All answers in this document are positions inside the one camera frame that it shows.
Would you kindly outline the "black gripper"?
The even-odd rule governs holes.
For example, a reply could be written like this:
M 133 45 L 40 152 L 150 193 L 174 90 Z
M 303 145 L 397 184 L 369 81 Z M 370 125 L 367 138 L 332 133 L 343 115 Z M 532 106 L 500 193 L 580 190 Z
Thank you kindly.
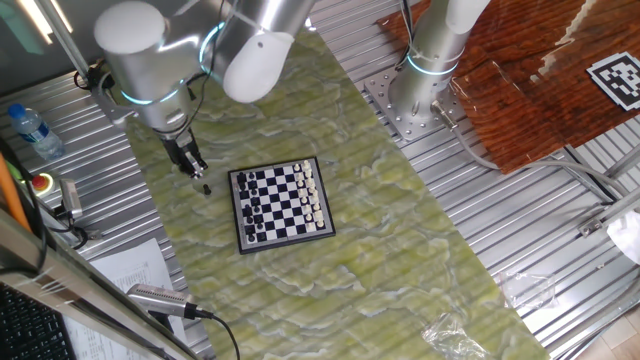
M 196 141 L 190 128 L 170 136 L 162 135 L 160 139 L 171 161 L 181 172 L 191 172 L 190 177 L 194 179 L 203 176 L 208 165 L 200 153 L 196 152 Z

